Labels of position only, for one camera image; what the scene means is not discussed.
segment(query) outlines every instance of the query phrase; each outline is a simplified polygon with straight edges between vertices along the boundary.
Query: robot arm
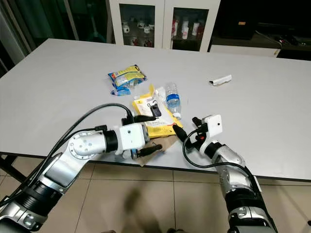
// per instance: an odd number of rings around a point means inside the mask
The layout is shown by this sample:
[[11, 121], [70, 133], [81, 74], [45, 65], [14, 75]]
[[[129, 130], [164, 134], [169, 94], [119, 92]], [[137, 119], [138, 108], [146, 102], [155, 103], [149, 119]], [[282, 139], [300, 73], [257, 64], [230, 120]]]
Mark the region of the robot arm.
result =
[[[207, 155], [212, 164], [197, 165], [190, 161], [183, 150], [188, 162], [200, 168], [216, 168], [229, 213], [228, 233], [277, 233], [261, 196], [257, 180], [245, 166], [244, 159], [227, 145], [209, 140], [210, 137], [222, 132], [220, 115], [208, 116], [202, 120], [194, 117], [192, 121], [198, 129], [189, 135], [177, 125], [173, 128], [176, 135], [184, 142], [183, 149], [196, 148], [202, 155]], [[198, 135], [195, 137], [196, 141], [191, 143], [189, 137], [194, 132]]]
[[136, 151], [142, 149], [147, 141], [147, 129], [140, 123], [110, 131], [78, 132], [70, 138], [63, 153], [47, 162], [34, 185], [25, 187], [18, 197], [0, 208], [0, 232], [38, 231], [47, 220], [48, 213], [76, 180], [83, 166], [96, 154]]

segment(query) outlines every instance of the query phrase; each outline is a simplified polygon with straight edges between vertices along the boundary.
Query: yellow snack bag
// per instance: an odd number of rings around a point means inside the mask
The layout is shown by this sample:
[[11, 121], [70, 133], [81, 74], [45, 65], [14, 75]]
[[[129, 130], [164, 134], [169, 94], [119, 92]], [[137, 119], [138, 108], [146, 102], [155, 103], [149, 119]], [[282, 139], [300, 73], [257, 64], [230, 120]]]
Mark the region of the yellow snack bag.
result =
[[149, 137], [175, 135], [173, 125], [177, 124], [182, 127], [182, 124], [177, 118], [173, 117], [172, 113], [158, 99], [153, 85], [149, 86], [149, 90], [149, 93], [133, 101], [133, 107], [139, 114], [156, 117], [156, 120], [146, 122]]

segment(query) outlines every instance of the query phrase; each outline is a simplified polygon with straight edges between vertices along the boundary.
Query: bottle cap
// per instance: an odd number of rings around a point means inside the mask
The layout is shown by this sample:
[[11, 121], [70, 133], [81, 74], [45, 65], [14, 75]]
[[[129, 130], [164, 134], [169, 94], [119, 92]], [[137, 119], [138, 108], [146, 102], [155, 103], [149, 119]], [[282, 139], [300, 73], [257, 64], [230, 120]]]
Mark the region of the bottle cap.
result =
[[173, 113], [173, 117], [177, 118], [178, 120], [181, 119], [180, 113]]

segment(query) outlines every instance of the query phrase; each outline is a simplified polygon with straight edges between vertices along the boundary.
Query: plastic water bottle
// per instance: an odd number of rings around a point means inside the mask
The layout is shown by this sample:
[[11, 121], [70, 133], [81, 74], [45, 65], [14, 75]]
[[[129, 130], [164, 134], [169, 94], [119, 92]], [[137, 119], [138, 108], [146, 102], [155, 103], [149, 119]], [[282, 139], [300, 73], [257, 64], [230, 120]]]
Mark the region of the plastic water bottle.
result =
[[180, 99], [177, 92], [177, 86], [175, 83], [166, 84], [166, 102], [167, 107], [174, 117], [181, 119], [180, 111]]

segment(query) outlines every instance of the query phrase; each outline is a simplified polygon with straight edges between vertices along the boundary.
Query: bottle label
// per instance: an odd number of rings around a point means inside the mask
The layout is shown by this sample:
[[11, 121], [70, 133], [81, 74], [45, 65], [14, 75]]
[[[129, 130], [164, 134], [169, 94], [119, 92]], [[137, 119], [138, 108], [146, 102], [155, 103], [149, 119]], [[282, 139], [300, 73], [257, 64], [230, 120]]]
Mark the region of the bottle label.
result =
[[178, 94], [170, 94], [166, 97], [166, 101], [169, 101], [172, 99], [178, 99], [179, 100], [179, 95]]

